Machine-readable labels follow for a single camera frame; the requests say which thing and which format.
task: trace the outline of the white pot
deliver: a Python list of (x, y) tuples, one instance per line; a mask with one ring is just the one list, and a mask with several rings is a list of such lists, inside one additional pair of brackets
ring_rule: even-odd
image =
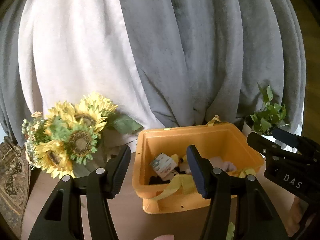
[(251, 127), (247, 124), (246, 121), (244, 121), (244, 124), (243, 124), (243, 127), (242, 127), (242, 133), (245, 137), (248, 137), (248, 135), (252, 132), (255, 132), (255, 131), (252, 131), (251, 130)]
[[(244, 134), (244, 136), (248, 137), (248, 135), (252, 132), (255, 132), (253, 130), (251, 130), (251, 127), (247, 124), (246, 121), (244, 121), (244, 125), (242, 127), (242, 133)], [(275, 142), (276, 139), (273, 136), (266, 136), (266, 135), (262, 135), (264, 138), (268, 139), (269, 141)]]

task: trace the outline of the metal screw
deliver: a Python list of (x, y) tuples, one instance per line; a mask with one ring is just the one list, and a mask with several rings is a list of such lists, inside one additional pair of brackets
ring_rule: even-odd
[(105, 169), (104, 168), (98, 168), (98, 169), (96, 169), (96, 173), (97, 174), (102, 174), (102, 173), (104, 173), (105, 172)]
[(250, 181), (255, 181), (256, 177), (250, 174), (250, 175), (247, 176), (247, 179), (250, 180)]
[(65, 176), (63, 176), (63, 178), (62, 178), (62, 180), (63, 180), (64, 182), (67, 182), (67, 181), (70, 180), (70, 179), (71, 179), (70, 175), (65, 175)]
[(214, 168), (212, 171), (214, 174), (221, 174), (221, 172), (222, 172), (222, 170), (219, 168)]

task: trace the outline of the sunflower center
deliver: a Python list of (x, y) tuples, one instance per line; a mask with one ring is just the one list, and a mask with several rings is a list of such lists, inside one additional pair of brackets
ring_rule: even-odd
[(75, 119), (79, 122), (81, 119), (87, 127), (96, 124), (96, 120), (89, 114), (76, 114)]
[(70, 136), (69, 143), (72, 151), (79, 157), (86, 156), (91, 152), (92, 137), (87, 131), (76, 131)]
[(52, 166), (57, 167), (60, 165), (61, 158), (54, 151), (47, 151), (47, 155)]

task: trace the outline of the black clamp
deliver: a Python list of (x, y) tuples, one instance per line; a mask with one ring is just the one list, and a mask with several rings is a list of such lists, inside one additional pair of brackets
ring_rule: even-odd
[[(297, 148), (299, 153), (281, 149), (266, 138), (250, 133), (248, 145), (266, 157), (264, 176), (301, 199), (305, 213), (300, 230), (291, 238), (298, 240), (318, 239), (320, 224), (320, 145), (313, 140), (293, 135), (276, 128), (272, 136), (285, 144)], [(312, 223), (305, 228), (308, 218), (316, 214)]]
[(87, 177), (63, 176), (44, 204), (29, 240), (84, 240), (81, 195), (87, 196), (92, 240), (118, 240), (107, 199), (120, 192), (130, 158), (130, 148), (123, 146), (116, 158)]
[(187, 160), (198, 192), (211, 199), (200, 240), (225, 240), (231, 196), (237, 195), (235, 240), (287, 240), (284, 225), (268, 195), (255, 176), (229, 176), (200, 156), (194, 145), (187, 149)]

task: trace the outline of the gray curtain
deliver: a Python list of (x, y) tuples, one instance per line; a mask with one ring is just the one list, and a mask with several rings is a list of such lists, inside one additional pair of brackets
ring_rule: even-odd
[(26, 0), (14, 0), (0, 24), (0, 123), (13, 143), (23, 145), (24, 118), (30, 118), (25, 102), (18, 65), (18, 34)]
[(167, 127), (218, 114), (237, 123), (271, 85), (294, 132), (305, 90), (303, 42), (289, 0), (120, 0), (151, 110)]

